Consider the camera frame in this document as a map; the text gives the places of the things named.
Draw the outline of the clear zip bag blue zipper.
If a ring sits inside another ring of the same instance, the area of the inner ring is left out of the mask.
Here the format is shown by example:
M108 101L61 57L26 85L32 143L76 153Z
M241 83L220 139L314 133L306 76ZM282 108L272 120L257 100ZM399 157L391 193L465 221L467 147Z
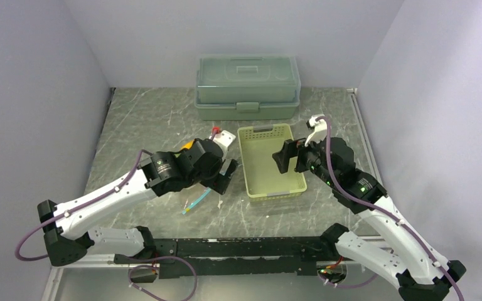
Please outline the clear zip bag blue zipper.
M202 202L213 190L201 184L195 184L189 188L183 189L177 194L183 201L181 214L188 214L194 207Z

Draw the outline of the yellow bell pepper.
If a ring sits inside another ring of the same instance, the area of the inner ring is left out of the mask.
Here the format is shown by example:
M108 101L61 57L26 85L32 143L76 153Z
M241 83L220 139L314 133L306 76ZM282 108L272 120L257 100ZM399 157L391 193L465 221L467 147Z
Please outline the yellow bell pepper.
M195 140L192 140L192 141L187 142L187 143L181 148L181 151L190 150L190 149L193 147L194 144L195 144Z

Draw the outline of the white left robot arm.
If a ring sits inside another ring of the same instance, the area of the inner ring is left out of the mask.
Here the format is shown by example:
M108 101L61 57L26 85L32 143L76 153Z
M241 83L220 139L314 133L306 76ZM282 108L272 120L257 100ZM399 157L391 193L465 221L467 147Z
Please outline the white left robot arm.
M80 198L57 204L51 200L38 205L46 251L54 267L75 263L90 254L115 254L139 263L151 261L157 247L150 230L136 226L121 230L99 227L99 221L126 207L178 193L200 184L224 194L238 162L230 161L225 172L228 148L235 136L216 135L195 139L177 152L155 152L119 180Z

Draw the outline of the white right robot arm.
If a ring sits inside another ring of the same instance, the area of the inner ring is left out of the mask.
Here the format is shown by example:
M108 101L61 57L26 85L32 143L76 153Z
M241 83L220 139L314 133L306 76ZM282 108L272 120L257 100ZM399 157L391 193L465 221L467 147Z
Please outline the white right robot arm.
M343 256L361 263L391 283L403 300L444 300L466 267L425 242L376 178L357 168L354 157L353 150L338 137L331 138L329 149L325 141L307 144L304 139L288 139L272 155L282 174L296 158L295 172L317 176L340 204L366 221L394 251L390 254L335 223L320 236L326 259Z

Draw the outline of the pale green perforated basket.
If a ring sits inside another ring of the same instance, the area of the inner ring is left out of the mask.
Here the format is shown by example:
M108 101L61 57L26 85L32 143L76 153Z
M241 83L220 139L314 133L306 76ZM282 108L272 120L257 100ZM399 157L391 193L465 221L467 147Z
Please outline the pale green perforated basket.
M296 159L289 169L280 173L272 155L282 149L283 143L293 139L288 124L241 127L237 130L245 188L251 201L291 198L307 190L303 174L294 171Z

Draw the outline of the green translucent storage box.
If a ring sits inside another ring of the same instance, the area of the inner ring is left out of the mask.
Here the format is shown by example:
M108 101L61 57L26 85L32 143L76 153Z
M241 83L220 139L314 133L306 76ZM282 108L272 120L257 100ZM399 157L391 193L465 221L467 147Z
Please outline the green translucent storage box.
M206 121L290 119L300 92L294 56L203 55L194 104Z

